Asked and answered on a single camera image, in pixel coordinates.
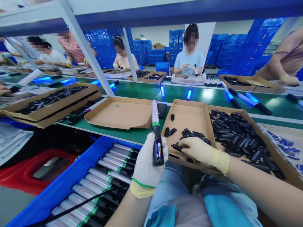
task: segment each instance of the white metal pole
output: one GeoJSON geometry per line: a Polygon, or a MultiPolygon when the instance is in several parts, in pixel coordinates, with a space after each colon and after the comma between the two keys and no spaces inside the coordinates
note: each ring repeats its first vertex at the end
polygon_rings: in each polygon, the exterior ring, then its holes
{"type": "Polygon", "coordinates": [[[5,38],[35,69],[38,69],[36,63],[10,38],[5,38]]]}
{"type": "Polygon", "coordinates": [[[93,71],[95,72],[106,94],[108,96],[115,96],[67,0],[54,0],[54,3],[57,4],[57,9],[61,10],[62,18],[64,19],[65,23],[68,25],[70,30],[72,31],[75,40],[77,41],[87,61],[91,65],[93,71]]]}
{"type": "Polygon", "coordinates": [[[121,31],[121,36],[122,36],[122,40],[123,40],[123,43],[124,43],[124,47],[125,47],[125,50],[126,50],[127,60],[129,62],[129,67],[130,67],[130,70],[132,71],[134,82],[138,82],[137,73],[136,73],[136,69],[135,69],[135,64],[134,64],[134,61],[133,61],[132,52],[130,51],[130,46],[129,46],[129,42],[128,42],[128,38],[127,38],[126,29],[121,28],[120,31],[121,31]]]}

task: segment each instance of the gloved hand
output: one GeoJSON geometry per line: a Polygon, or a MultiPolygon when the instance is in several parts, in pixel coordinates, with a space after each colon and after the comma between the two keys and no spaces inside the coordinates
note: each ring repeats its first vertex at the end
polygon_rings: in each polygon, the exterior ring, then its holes
{"type": "Polygon", "coordinates": [[[125,72],[125,71],[130,71],[130,67],[128,66],[121,66],[123,67],[123,69],[121,71],[125,72]]]}
{"type": "Polygon", "coordinates": [[[0,96],[9,93],[12,93],[11,90],[5,87],[4,85],[0,84],[0,96]]]}
{"type": "Polygon", "coordinates": [[[43,62],[44,62],[44,64],[47,64],[47,65],[53,65],[53,64],[55,64],[54,61],[49,61],[49,60],[45,60],[43,62]]]}
{"type": "Polygon", "coordinates": [[[3,52],[2,56],[5,57],[5,58],[7,58],[7,57],[11,57],[12,55],[9,52],[3,52]]]}
{"type": "Polygon", "coordinates": [[[73,68],[72,61],[70,59],[67,59],[66,64],[68,67],[73,68]]]}
{"type": "MultiPolygon", "coordinates": [[[[163,146],[164,162],[168,160],[168,147],[166,139],[161,137],[163,146]]],[[[133,174],[133,180],[130,184],[130,190],[138,199],[147,198],[156,192],[156,186],[159,184],[165,165],[153,165],[153,147],[155,134],[153,132],[147,135],[146,141],[140,150],[133,174]]]]}
{"type": "Polygon", "coordinates": [[[297,85],[299,83],[299,79],[296,77],[292,77],[288,74],[285,76],[281,77],[279,80],[281,80],[285,85],[297,85]]]}
{"type": "Polygon", "coordinates": [[[23,65],[26,64],[26,63],[28,63],[28,61],[20,61],[20,62],[18,62],[18,65],[19,65],[19,66],[23,66],[23,65]]]}
{"type": "Polygon", "coordinates": [[[184,64],[181,66],[181,70],[183,71],[183,70],[187,69],[189,66],[190,66],[190,64],[184,64]]]}
{"type": "Polygon", "coordinates": [[[115,63],[113,64],[113,67],[114,67],[115,70],[120,70],[119,66],[117,64],[115,64],[115,63]]]}
{"type": "Polygon", "coordinates": [[[198,137],[184,138],[178,145],[184,147],[182,152],[185,154],[194,157],[200,162],[216,167],[223,174],[227,173],[229,167],[228,153],[211,147],[198,137]]]}

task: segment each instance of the light blue shirt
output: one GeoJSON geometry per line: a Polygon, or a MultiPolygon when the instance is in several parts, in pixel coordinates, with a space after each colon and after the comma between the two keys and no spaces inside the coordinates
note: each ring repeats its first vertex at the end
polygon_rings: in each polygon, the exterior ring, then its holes
{"type": "Polygon", "coordinates": [[[175,68],[181,68],[184,64],[190,64],[190,66],[183,70],[181,74],[194,75],[194,67],[197,65],[197,68],[203,67],[203,54],[201,51],[196,50],[192,55],[187,55],[184,51],[178,53],[175,68]]]}

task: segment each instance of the shelf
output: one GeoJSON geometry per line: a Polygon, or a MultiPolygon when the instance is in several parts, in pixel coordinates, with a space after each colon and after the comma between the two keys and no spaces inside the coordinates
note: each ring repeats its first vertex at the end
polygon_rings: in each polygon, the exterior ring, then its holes
{"type": "MultiPolygon", "coordinates": [[[[82,30],[113,27],[164,26],[210,21],[251,20],[303,15],[297,0],[143,1],[69,0],[82,30]]],[[[55,2],[42,3],[0,14],[0,35],[58,33],[66,29],[55,2]]]]}

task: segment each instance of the workbench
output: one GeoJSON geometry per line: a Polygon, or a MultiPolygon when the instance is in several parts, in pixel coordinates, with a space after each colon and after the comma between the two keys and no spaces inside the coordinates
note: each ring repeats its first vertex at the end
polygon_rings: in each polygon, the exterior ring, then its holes
{"type": "MultiPolygon", "coordinates": [[[[27,74],[13,76],[7,79],[2,79],[5,83],[17,83],[24,78],[27,74]]],[[[63,76],[62,78],[54,79],[53,83],[59,82],[64,79],[70,79],[70,76],[63,76]]],[[[79,82],[91,83],[96,79],[94,78],[78,78],[79,82]]],[[[108,79],[109,83],[113,83],[114,79],[108,79]]],[[[120,80],[119,84],[113,90],[116,96],[129,97],[129,98],[141,98],[141,99],[157,99],[159,102],[167,104],[165,116],[160,119],[161,129],[165,122],[165,118],[169,112],[170,106],[174,99],[185,100],[189,86],[177,85],[172,83],[163,83],[164,85],[164,99],[161,95],[160,85],[148,84],[148,83],[135,83],[127,80],[120,80]]],[[[105,95],[102,86],[99,86],[99,90],[105,95]]],[[[253,95],[258,98],[269,110],[273,112],[271,116],[264,115],[259,109],[254,108],[244,100],[237,98],[238,103],[242,106],[242,109],[246,110],[255,122],[266,123],[270,125],[277,125],[283,127],[303,129],[303,107],[290,102],[285,99],[285,95],[281,94],[267,94],[253,92],[253,95]]],[[[194,86],[192,89],[191,101],[204,102],[209,105],[230,107],[233,105],[227,101],[227,97],[223,89],[199,87],[194,86]]],[[[143,144],[146,140],[146,136],[152,129],[114,129],[92,125],[86,122],[85,119],[80,120],[74,125],[68,125],[65,122],[57,123],[68,127],[77,128],[91,133],[100,135],[106,135],[113,138],[118,138],[124,141],[133,142],[136,144],[143,144]]]]}

